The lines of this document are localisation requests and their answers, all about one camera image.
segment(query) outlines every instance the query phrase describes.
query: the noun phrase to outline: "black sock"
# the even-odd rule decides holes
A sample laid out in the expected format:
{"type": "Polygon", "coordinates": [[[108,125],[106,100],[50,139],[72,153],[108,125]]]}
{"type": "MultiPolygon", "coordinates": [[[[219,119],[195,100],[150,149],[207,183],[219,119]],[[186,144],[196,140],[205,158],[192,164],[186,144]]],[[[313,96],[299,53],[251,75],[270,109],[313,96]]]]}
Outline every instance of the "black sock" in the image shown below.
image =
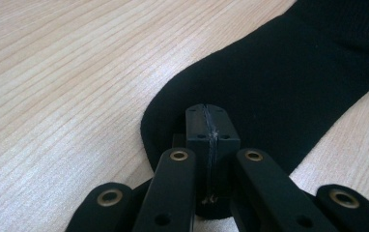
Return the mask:
{"type": "Polygon", "coordinates": [[[369,0],[302,0],[172,78],[143,116],[142,139],[155,169],[173,133],[185,132],[185,110],[215,104],[243,148],[266,151],[291,173],[368,91],[369,0]]]}

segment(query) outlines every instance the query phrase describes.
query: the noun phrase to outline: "wooden table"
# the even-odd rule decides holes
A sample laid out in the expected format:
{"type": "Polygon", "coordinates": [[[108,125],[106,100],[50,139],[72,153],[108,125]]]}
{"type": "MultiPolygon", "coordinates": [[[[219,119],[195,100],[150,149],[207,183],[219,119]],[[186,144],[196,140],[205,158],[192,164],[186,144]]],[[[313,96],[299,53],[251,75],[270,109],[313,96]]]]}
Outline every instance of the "wooden table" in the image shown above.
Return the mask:
{"type": "MultiPolygon", "coordinates": [[[[0,231],[63,231],[94,187],[152,177],[142,114],[176,73],[293,0],[0,0],[0,231]]],[[[292,174],[369,198],[369,94],[292,174]]],[[[195,231],[237,231],[200,221],[195,231]]]]}

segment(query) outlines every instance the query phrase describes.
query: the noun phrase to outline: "light wooden surface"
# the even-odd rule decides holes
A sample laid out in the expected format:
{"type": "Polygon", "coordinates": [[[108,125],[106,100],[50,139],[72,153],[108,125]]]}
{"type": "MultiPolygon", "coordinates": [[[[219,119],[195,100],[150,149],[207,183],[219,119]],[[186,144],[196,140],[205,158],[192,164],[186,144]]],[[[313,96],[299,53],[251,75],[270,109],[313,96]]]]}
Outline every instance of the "light wooden surface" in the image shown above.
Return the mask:
{"type": "MultiPolygon", "coordinates": [[[[0,1],[0,231],[63,231],[94,187],[152,177],[139,134],[157,91],[293,0],[0,1]]],[[[369,94],[292,178],[369,198],[369,94]]],[[[195,231],[237,231],[231,219],[195,231]]]]}

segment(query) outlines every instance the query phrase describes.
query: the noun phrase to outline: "sock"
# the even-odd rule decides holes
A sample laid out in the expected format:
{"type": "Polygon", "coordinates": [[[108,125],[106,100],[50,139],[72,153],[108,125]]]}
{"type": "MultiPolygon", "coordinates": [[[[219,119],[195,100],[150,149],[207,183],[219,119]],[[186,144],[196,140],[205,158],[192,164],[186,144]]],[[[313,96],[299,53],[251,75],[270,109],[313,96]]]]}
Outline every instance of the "sock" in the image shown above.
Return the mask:
{"type": "MultiPolygon", "coordinates": [[[[298,0],[174,76],[146,109],[141,135],[155,170],[173,134],[185,133],[185,110],[214,104],[229,114],[242,148],[266,151],[289,174],[368,91],[369,0],[298,0]]],[[[202,213],[228,216],[226,207],[202,213]]]]}

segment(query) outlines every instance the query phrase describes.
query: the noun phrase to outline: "metal rivet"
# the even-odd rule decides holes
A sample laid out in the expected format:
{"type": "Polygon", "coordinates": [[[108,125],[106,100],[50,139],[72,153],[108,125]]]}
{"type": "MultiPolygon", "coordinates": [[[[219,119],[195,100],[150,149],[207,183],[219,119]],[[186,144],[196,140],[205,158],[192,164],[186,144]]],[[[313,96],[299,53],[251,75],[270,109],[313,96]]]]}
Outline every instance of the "metal rivet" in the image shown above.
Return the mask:
{"type": "Polygon", "coordinates": [[[124,194],[117,188],[103,191],[97,198],[98,204],[103,207],[109,207],[122,200],[124,194]]]}
{"type": "Polygon", "coordinates": [[[263,160],[263,155],[255,151],[247,151],[245,152],[245,157],[252,161],[260,161],[263,160]]]}
{"type": "Polygon", "coordinates": [[[338,205],[349,209],[356,209],[359,207],[359,201],[349,193],[340,189],[332,189],[329,192],[329,197],[338,205]]]}
{"type": "Polygon", "coordinates": [[[172,154],[170,154],[170,159],[175,161],[183,161],[186,160],[188,157],[188,154],[184,151],[175,151],[172,154]]]}

